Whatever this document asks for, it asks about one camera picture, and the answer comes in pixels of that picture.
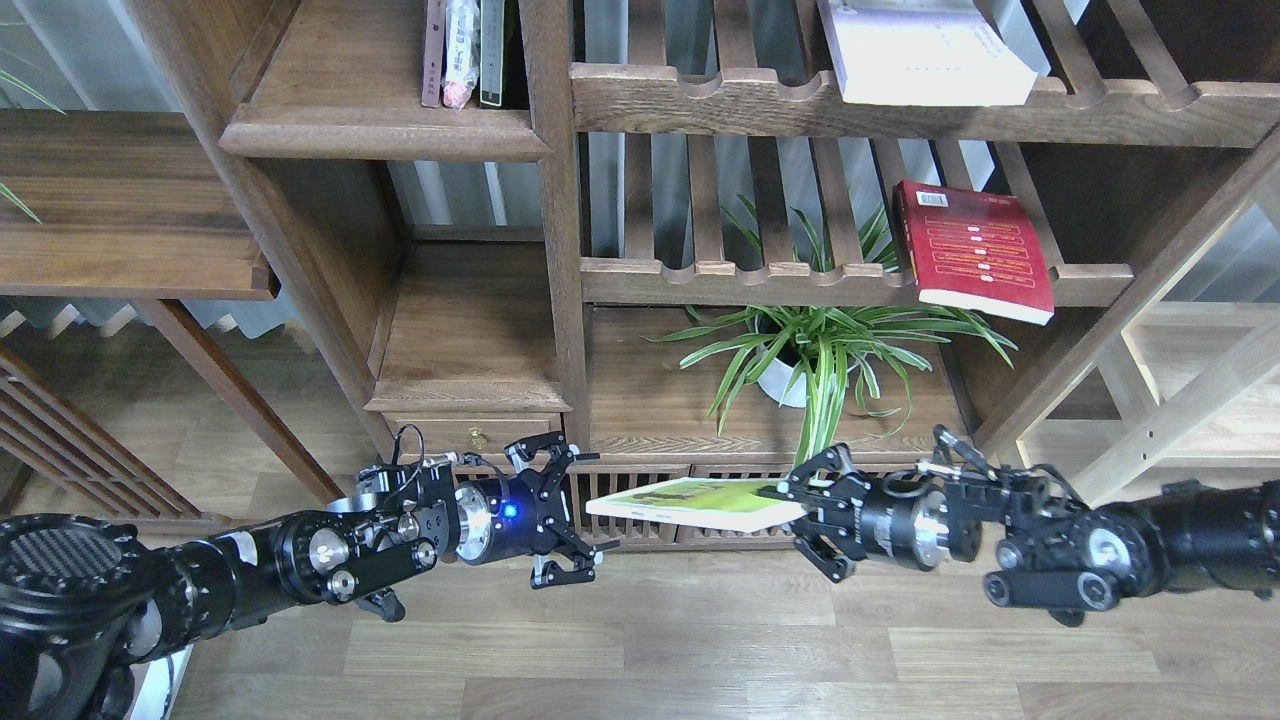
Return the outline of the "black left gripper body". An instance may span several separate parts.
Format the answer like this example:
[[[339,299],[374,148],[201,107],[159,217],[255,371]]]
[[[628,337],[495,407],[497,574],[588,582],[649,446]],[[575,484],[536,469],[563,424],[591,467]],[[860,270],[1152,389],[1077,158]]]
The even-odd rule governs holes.
[[[558,486],[534,470],[508,480],[470,480],[457,487],[460,512],[457,556],[468,565],[548,555],[568,544],[558,530],[570,528],[570,515]]]

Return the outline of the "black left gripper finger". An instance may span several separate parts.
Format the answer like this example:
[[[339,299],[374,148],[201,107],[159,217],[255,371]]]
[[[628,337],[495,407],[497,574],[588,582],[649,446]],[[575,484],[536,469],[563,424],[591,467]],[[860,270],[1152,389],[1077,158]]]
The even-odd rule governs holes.
[[[541,470],[531,470],[530,462],[541,451],[548,452],[548,462]],[[577,445],[571,445],[562,430],[549,430],[517,439],[506,446],[506,456],[517,471],[516,477],[524,478],[535,496],[549,496],[575,461],[600,457],[599,454],[586,454]]]
[[[530,585],[543,589],[594,582],[595,566],[603,561],[603,553],[620,546],[620,539],[589,544],[575,530],[536,530]]]

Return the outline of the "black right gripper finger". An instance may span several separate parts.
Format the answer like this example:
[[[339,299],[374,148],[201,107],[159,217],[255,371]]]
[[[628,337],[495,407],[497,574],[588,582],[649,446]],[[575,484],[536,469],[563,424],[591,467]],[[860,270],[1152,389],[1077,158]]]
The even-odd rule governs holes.
[[[801,503],[809,509],[852,511],[876,488],[870,474],[855,468],[850,448],[837,443],[819,451],[756,495],[763,498]]]
[[[833,583],[851,577],[861,561],[861,544],[846,527],[795,520],[794,543],[801,555]]]

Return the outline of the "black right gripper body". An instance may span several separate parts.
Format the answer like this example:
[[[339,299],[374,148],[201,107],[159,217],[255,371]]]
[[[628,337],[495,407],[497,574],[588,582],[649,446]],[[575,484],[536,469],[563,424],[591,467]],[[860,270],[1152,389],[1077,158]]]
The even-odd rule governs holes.
[[[864,505],[852,511],[815,509],[815,521],[850,529],[861,544],[861,561],[878,560],[918,571],[931,571],[945,559],[970,562],[977,559],[983,538],[980,521],[950,512],[950,501],[941,486],[914,475],[870,475],[876,488]],[[929,539],[922,530],[920,515],[945,501],[947,539]]]

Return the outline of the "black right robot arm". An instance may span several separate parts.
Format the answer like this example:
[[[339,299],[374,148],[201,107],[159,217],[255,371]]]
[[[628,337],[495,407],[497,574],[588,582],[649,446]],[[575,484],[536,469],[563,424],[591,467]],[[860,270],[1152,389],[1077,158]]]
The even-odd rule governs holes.
[[[800,505],[788,523],[794,544],[836,583],[867,560],[918,571],[970,562],[984,525],[1001,525],[987,600],[1042,609],[1065,626],[1164,592],[1222,588],[1268,600],[1277,493],[1275,480],[1219,489],[1190,479],[1093,509],[1053,466],[995,466],[942,425],[933,454],[906,470],[860,470],[838,443],[759,489]]]

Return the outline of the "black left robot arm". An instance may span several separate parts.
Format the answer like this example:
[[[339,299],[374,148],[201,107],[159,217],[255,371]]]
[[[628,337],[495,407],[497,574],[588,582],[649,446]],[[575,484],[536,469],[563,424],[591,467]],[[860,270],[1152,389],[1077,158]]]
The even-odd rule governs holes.
[[[42,512],[1,532],[3,716],[120,719],[132,666],[296,606],[404,618],[393,587],[448,557],[534,560],[535,589],[591,582],[604,553],[573,529],[561,484],[580,450],[559,430],[506,448],[512,473],[456,483],[472,452],[376,464],[355,495],[151,550],[131,524]]]

